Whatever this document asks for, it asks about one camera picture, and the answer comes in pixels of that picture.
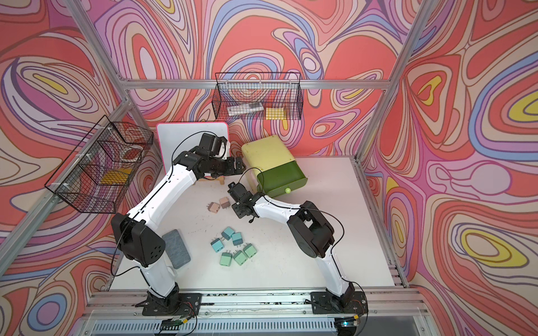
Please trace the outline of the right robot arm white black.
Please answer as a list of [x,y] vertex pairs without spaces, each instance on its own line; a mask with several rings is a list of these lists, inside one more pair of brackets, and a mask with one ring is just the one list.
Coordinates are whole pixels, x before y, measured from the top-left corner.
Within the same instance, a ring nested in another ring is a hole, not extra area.
[[232,208],[238,218],[268,218],[287,225],[299,249],[316,260],[332,301],[343,307],[351,301],[355,288],[351,281],[344,280],[333,256],[334,229],[323,211],[310,201],[290,204],[248,190],[229,190],[228,194],[234,200]]

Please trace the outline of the green top drawer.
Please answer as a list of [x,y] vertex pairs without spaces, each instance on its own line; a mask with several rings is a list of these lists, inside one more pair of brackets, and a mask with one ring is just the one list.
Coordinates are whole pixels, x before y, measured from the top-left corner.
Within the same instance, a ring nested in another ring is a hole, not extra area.
[[308,182],[308,178],[295,160],[260,172],[256,179],[259,182],[258,191],[269,197],[289,194],[304,187]]

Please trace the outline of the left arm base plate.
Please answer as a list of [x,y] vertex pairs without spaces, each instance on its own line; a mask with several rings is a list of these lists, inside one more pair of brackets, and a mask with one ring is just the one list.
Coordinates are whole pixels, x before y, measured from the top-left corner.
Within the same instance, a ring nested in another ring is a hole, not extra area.
[[173,293],[169,298],[148,293],[138,307],[143,308],[143,316],[190,316],[200,311],[201,299],[200,293]]

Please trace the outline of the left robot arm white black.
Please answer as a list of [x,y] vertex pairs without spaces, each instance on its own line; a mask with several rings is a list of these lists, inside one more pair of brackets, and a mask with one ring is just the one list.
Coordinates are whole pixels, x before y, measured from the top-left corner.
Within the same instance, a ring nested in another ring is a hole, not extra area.
[[158,234],[158,227],[172,205],[200,179],[245,171],[242,159],[230,156],[229,151],[230,145],[222,137],[187,151],[174,151],[171,167],[157,186],[127,214],[112,217],[118,250],[140,270],[149,292],[157,298],[171,296],[177,287],[165,262],[167,243]]

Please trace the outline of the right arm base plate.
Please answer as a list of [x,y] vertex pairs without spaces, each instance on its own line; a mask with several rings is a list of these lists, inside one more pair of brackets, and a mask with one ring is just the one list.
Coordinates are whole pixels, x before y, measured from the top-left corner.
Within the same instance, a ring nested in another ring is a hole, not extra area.
[[352,314],[362,316],[369,312],[363,291],[355,291],[348,298],[337,298],[327,291],[310,293],[308,302],[313,314]]

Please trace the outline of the yellow green drawer cabinet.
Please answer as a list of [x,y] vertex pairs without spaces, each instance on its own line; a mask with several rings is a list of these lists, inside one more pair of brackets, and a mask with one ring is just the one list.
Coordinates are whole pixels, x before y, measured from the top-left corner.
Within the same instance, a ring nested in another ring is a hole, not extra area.
[[241,151],[247,168],[252,168],[245,177],[253,191],[258,191],[259,182],[256,179],[258,173],[295,160],[280,137],[276,135],[244,144]]

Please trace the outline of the pink plug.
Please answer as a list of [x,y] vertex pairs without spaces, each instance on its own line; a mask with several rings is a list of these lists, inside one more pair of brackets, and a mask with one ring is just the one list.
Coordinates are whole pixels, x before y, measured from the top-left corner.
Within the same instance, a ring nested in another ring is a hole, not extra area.
[[221,205],[219,203],[215,203],[215,202],[211,202],[208,207],[207,207],[208,211],[213,213],[213,214],[217,214],[219,212],[219,210],[221,209]]
[[228,207],[231,206],[231,201],[227,197],[223,197],[219,200],[219,204],[221,208],[227,209]]

